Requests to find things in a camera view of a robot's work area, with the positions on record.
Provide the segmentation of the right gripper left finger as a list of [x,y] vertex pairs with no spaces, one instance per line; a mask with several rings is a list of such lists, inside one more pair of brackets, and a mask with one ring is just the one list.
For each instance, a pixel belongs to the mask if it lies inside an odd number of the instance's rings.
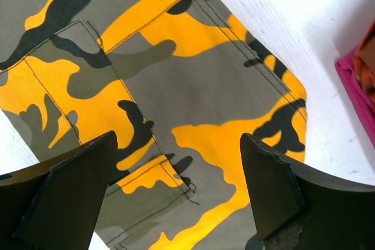
[[1,175],[1,249],[88,249],[117,148],[109,131]]

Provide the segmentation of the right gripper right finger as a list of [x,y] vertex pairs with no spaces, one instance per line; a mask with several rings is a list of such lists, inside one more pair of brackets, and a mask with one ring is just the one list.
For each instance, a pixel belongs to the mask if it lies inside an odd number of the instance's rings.
[[312,168],[249,133],[240,153],[265,249],[373,249],[374,187]]

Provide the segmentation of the orange green camouflage trousers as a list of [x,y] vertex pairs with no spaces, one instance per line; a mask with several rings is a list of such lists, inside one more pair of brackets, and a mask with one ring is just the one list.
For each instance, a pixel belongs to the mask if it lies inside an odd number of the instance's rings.
[[221,0],[1,0],[1,110],[36,158],[117,135],[110,249],[263,249],[240,137],[302,161],[305,99]]

